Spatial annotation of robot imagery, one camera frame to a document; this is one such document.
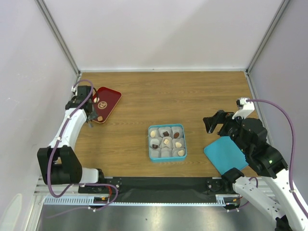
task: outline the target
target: wooden tabletop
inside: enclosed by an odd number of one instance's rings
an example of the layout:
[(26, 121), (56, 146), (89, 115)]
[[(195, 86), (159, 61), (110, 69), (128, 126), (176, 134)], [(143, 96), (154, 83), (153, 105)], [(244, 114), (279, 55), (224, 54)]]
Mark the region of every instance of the wooden tabletop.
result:
[[(243, 72), (83, 73), (82, 79), (122, 93), (105, 123), (83, 126), (75, 147), (83, 167), (101, 168), (106, 176), (220, 176), (203, 152), (220, 127), (207, 134), (202, 119), (219, 109), (235, 112), (237, 98), (251, 98)], [(185, 129), (186, 160), (152, 163), (148, 127), (176, 123)], [(243, 173), (256, 175), (249, 167)]]

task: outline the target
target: dark red tray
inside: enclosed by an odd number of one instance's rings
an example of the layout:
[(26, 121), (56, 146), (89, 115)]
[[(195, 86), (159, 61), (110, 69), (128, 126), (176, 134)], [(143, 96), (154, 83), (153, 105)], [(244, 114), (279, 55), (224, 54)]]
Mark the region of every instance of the dark red tray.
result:
[(115, 108), (116, 104), (122, 97), (122, 94), (116, 90), (112, 90), (110, 88), (101, 87), (97, 90), (99, 101), (98, 103), (94, 104), (94, 109), (98, 114), (97, 119), (94, 121), (97, 123), (104, 123), (113, 109)]

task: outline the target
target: blue container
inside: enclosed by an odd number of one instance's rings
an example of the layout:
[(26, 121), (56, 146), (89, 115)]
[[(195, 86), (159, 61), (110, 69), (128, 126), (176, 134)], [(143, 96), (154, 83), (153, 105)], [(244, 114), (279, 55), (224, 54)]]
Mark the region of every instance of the blue container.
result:
[[(151, 155), (150, 155), (150, 129), (151, 128), (163, 128), (163, 127), (170, 127), (170, 128), (171, 127), (181, 127), (183, 129), (183, 138), (184, 138), (184, 143), (185, 143), (185, 155), (184, 156), (151, 158)], [(149, 126), (148, 136), (149, 136), (149, 157), (150, 157), (150, 160), (152, 162), (160, 163), (160, 162), (182, 161), (182, 160), (186, 159), (186, 157), (187, 157), (187, 146), (186, 146), (184, 127), (183, 127), (182, 124), (164, 124), (164, 125)]]

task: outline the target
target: purple cable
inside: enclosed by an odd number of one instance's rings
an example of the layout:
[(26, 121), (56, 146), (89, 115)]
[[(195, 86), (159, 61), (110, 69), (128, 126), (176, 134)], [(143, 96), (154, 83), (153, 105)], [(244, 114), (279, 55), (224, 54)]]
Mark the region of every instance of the purple cable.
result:
[[(256, 177), (251, 177), (249, 178), (249, 181), (251, 181), (252, 179), (255, 179), (256, 180), (256, 188), (259, 186), (259, 182), (258, 182), (258, 179)], [(244, 207), (246, 207), (247, 205), (249, 204), (249, 201), (247, 201), (245, 204), (243, 204), (241, 207), (238, 207), (237, 209), (242, 209)], [(236, 208), (235, 209), (232, 209), (232, 210), (229, 210), (229, 212), (234, 212), (234, 211), (237, 211)]]
[[(290, 167), (289, 167), (289, 182), (290, 182), (290, 189), (294, 190), (294, 185), (293, 185), (293, 165), (294, 165), (294, 155), (295, 155), (295, 129), (294, 129), (293, 123), (291, 121), (291, 118), (289, 117), (289, 115), (287, 114), (287, 112), (283, 108), (281, 108), (279, 105), (277, 105), (277, 104), (275, 104), (275, 103), (273, 103), (271, 101), (253, 99), (253, 100), (247, 100), (247, 102), (268, 103), (268, 104), (278, 108), (284, 114), (284, 116), (287, 118), (287, 120), (289, 122), (289, 125), (290, 125), (290, 128), (291, 128), (291, 134), (292, 134), (292, 149), (291, 149), (291, 158), (290, 158)], [(296, 193), (292, 192), (292, 195), (293, 195), (295, 201), (297, 202), (298, 206), (301, 208), (301, 210), (303, 211), (305, 216), (308, 218), (308, 212), (305, 210), (304, 206), (299, 201)]]
[[(92, 82), (89, 81), (89, 80), (87, 80), (87, 79), (78, 81), (77, 83), (74, 84), (73, 88), (74, 88), (78, 83), (80, 83), (80, 82), (88, 82), (88, 83), (90, 83), (90, 85), (91, 85), (91, 91), (90, 91), (90, 93), (87, 95), (87, 97), (85, 98), (85, 100), (82, 101), (82, 103), (81, 103), (81, 104), (69, 115), (70, 117), (72, 117), (73, 114), (74, 114), (77, 110), (79, 110), (79, 109), (88, 101), (88, 99), (92, 96), (92, 92), (93, 92), (94, 86), (93, 86)], [(61, 129), (61, 131), (60, 131), (59, 137), (62, 137), (62, 135), (63, 135), (63, 133), (64, 133), (64, 131), (65, 131), (65, 128), (66, 128), (66, 126), (67, 126), (69, 120), (70, 120), (69, 118), (66, 119), (66, 121), (65, 121), (65, 123), (64, 123), (64, 125), (63, 125), (63, 127), (62, 127), (62, 129)], [(59, 143), (60, 143), (60, 140), (57, 140), (57, 142), (56, 142), (54, 148), (52, 149), (52, 152), (51, 152), (51, 155), (50, 155), (49, 161), (48, 161), (48, 166), (47, 166), (47, 185), (48, 185), (48, 189), (49, 189), (50, 194), (51, 194), (53, 197), (56, 197), (56, 198), (59, 198), (59, 197), (63, 196), (63, 194), (68, 190), (68, 188), (72, 186), (72, 184), (67, 185), (67, 187), (63, 190), (63, 192), (60, 193), (59, 195), (56, 195), (56, 194), (53, 192), (52, 187), (51, 187), (51, 164), (52, 164), (53, 156), (54, 156), (54, 154), (55, 154), (55, 152), (56, 152), (56, 150), (57, 150), (57, 147), (59, 146)]]
[[(115, 196), (114, 196), (114, 198), (110, 202), (105, 204), (103, 207), (96, 208), (96, 209), (91, 209), (92, 211), (103, 210), (104, 208), (108, 207), (111, 203), (113, 203), (116, 200), (117, 196), (118, 196), (118, 189), (116, 188), (116, 186), (114, 186), (112, 184), (98, 184), (98, 183), (96, 183), (96, 184), (74, 184), (74, 185), (79, 185), (79, 186), (80, 185), (87, 185), (87, 186), (109, 186), (109, 187), (112, 187), (112, 188), (115, 189)], [(63, 214), (66, 214), (66, 213), (69, 213), (69, 212), (72, 212), (72, 211), (78, 210), (78, 209), (89, 209), (89, 207), (80, 206), (80, 207), (72, 208), (72, 209), (69, 209), (67, 211), (64, 211), (64, 212), (61, 212), (61, 213), (57, 213), (55, 215), (52, 215), (52, 216), (49, 216), (49, 217), (46, 217), (46, 218), (48, 218), (48, 219), (55, 218), (57, 216), (60, 216), (60, 215), (63, 215)]]

